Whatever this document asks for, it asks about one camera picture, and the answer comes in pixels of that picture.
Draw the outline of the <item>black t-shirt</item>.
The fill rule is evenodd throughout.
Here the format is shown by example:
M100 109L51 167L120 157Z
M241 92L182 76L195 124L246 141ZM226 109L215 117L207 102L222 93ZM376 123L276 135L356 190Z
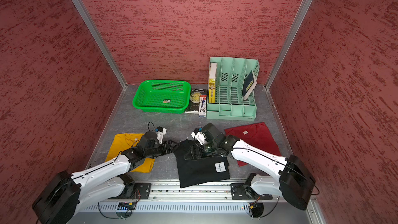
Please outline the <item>black t-shirt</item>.
M229 162L226 157L193 160L189 155L191 146L194 145L194 141L185 140L174 150L180 188L230 179Z

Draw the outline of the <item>yellow t-shirt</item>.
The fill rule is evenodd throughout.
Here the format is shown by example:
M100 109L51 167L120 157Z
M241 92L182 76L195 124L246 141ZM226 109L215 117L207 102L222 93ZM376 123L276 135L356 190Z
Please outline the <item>yellow t-shirt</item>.
M135 147L139 144L143 133L122 133L117 134L114 137L114 141L110 147L110 150L105 159L106 162L115 158L119 152L124 151L132 146ZM155 159L146 158L144 163L137 168L133 169L132 172L138 173L150 173L153 169Z

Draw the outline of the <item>red t-shirt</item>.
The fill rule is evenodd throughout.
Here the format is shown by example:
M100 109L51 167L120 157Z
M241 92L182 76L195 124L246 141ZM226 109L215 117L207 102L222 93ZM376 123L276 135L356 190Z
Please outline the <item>red t-shirt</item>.
M236 136L255 148L281 156L279 147L264 122L228 128L224 131L226 135Z

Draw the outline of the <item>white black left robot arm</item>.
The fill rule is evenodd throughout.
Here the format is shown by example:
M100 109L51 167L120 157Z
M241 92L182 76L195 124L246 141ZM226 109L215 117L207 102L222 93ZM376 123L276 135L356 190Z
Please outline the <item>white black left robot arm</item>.
M130 197L135 181L129 172L155 159L170 154L178 146L172 140L159 140L160 132L146 132L139 142L120 151L107 162L69 174L56 174L37 199L32 209L41 224L66 224L81 210L109 198Z

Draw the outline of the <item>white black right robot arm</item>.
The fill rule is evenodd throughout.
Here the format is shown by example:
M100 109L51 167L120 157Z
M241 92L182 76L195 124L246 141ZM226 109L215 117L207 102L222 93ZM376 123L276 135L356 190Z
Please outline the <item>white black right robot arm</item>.
M316 188L316 180L304 162L295 155L286 158L255 148L236 136L224 136L211 140L204 136L205 144L190 145L185 158L204 160L217 155L232 156L265 172L273 181L263 180L260 175L249 177L249 188L257 195L282 196L288 203L300 210L306 210Z

